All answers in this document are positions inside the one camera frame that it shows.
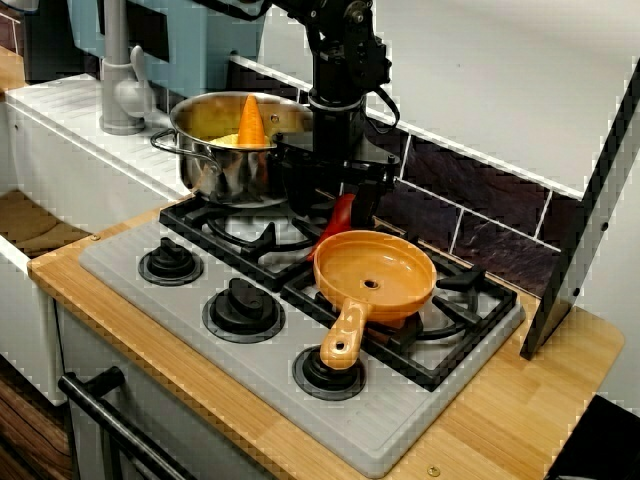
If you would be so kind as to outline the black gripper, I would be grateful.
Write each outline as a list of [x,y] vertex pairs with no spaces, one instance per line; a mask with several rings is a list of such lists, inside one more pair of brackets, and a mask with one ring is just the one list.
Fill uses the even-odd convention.
[[392,134],[395,124],[370,118],[363,102],[342,110],[326,110],[310,104],[305,130],[282,133],[276,139],[276,158],[291,209],[309,213],[317,185],[347,183],[358,189],[351,204],[352,226],[373,226],[381,198],[390,191],[397,155],[366,137]]

